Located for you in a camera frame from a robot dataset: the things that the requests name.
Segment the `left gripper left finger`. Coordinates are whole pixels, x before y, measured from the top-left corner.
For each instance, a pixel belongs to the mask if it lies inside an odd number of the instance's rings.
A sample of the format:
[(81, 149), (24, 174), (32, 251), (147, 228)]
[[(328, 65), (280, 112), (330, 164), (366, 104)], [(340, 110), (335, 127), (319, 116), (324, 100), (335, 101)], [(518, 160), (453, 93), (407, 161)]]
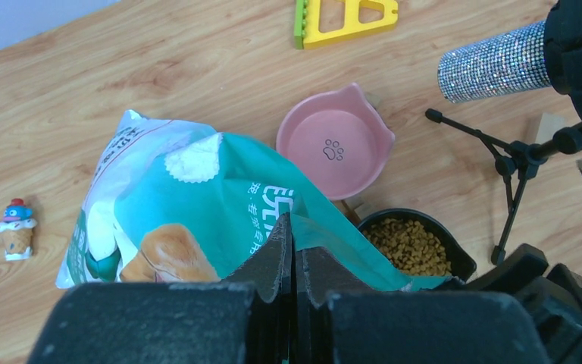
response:
[(288, 363), (293, 237), (213, 283), (88, 283), (57, 302), (31, 363)]

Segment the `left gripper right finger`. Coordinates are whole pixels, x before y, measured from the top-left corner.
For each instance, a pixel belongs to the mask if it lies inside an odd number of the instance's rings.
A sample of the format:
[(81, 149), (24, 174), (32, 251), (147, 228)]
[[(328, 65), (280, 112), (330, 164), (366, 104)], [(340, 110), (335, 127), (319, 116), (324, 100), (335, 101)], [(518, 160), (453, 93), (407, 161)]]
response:
[(532, 246), (468, 284), (380, 292), (323, 248), (296, 254), (298, 363), (548, 363), (523, 289), (548, 265)]

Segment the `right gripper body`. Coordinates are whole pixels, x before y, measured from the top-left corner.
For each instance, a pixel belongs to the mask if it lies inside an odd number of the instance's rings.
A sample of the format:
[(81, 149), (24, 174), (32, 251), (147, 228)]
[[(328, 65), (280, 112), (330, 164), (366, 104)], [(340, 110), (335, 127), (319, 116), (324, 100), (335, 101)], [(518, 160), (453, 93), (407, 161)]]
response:
[(523, 244), (454, 287), (475, 298), (452, 304), (453, 363), (582, 363), (582, 277), (541, 250)]

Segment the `green dog food bag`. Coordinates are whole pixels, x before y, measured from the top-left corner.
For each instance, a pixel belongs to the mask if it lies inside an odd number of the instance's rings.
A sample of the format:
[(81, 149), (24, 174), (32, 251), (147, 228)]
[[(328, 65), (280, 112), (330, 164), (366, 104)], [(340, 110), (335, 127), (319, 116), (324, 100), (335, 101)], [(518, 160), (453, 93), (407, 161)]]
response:
[(226, 278), (289, 214), (296, 249), (322, 246), (376, 290), (417, 291), (447, 275), (396, 269), (289, 160), (207, 124), (127, 110), (95, 169), (55, 284)]

